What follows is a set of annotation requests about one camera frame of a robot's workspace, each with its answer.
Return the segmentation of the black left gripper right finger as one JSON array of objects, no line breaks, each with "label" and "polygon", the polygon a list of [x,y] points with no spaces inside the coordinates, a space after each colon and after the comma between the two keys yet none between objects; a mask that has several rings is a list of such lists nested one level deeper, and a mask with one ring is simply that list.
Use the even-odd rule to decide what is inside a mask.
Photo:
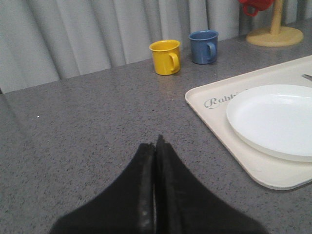
[{"label": "black left gripper right finger", "polygon": [[202,185],[163,136],[156,143],[155,189],[158,234],[267,233]]}]

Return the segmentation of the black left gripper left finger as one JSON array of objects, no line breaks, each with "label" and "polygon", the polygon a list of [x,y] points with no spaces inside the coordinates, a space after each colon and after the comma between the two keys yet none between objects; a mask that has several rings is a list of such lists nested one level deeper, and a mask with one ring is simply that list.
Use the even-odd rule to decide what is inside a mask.
[{"label": "black left gripper left finger", "polygon": [[154,145],[140,144],[131,162],[110,186],[61,217],[50,233],[154,233],[154,152]]}]

